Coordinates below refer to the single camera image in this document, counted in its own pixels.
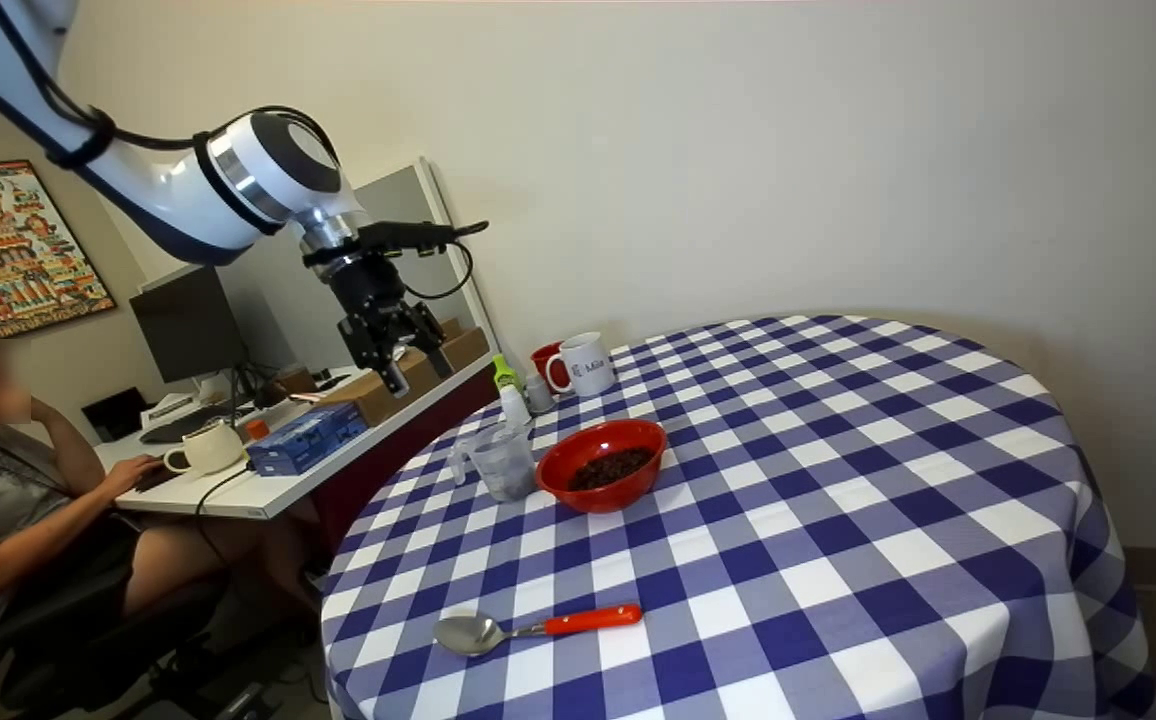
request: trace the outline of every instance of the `checkered tablecloth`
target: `checkered tablecloth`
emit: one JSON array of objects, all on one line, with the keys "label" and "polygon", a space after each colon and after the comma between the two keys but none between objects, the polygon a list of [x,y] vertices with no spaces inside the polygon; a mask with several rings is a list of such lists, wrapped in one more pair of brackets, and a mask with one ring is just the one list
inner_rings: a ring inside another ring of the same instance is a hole
[{"label": "checkered tablecloth", "polygon": [[[866,315],[731,319],[613,352],[537,419],[669,431],[653,496],[495,503],[463,436],[353,526],[324,597],[341,715],[1154,715],[1122,542],[1048,393],[979,344]],[[642,627],[463,661],[441,615],[644,605]]]}]

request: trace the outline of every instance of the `office chair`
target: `office chair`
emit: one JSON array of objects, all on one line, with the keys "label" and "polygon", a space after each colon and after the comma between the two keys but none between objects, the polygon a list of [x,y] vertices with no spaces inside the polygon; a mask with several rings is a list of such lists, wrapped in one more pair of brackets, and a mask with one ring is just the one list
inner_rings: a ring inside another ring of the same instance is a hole
[{"label": "office chair", "polygon": [[37,608],[14,627],[0,627],[4,710],[25,715],[61,715],[71,710],[92,711],[122,700],[147,669],[155,669],[155,661],[200,648],[204,627],[228,592],[228,580],[200,580],[118,627],[86,632],[76,615],[86,615],[86,601],[95,592],[100,580],[90,590],[57,590],[54,608]]}]

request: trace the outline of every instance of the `red bowl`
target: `red bowl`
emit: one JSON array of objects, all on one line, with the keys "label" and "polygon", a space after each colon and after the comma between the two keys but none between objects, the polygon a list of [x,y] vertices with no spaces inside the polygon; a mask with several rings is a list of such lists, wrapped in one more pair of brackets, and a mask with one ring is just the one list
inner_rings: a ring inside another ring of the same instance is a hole
[{"label": "red bowl", "polygon": [[617,512],[658,483],[666,443],[658,419],[605,419],[548,449],[537,478],[575,512]]}]

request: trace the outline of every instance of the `person's arm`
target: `person's arm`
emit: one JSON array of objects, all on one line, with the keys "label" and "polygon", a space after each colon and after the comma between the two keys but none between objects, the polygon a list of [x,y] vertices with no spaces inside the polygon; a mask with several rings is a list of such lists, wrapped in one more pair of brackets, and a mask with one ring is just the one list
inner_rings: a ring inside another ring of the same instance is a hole
[{"label": "person's arm", "polygon": [[104,479],[95,449],[61,417],[54,403],[29,395],[29,419],[37,419],[57,458],[57,479],[63,491],[80,496]]},{"label": "person's arm", "polygon": [[92,491],[70,500],[61,512],[0,542],[0,592],[29,572],[54,566],[111,500],[139,483],[155,467],[154,458],[122,460]]}]

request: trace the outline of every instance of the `plastic cup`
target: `plastic cup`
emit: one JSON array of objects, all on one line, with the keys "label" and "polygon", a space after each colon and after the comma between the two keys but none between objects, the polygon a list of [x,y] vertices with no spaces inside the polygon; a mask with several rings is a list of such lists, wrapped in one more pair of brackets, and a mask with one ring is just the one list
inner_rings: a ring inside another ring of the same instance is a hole
[{"label": "plastic cup", "polygon": [[502,428],[468,451],[468,465],[479,473],[490,496],[495,500],[526,500],[537,487],[527,423]]}]

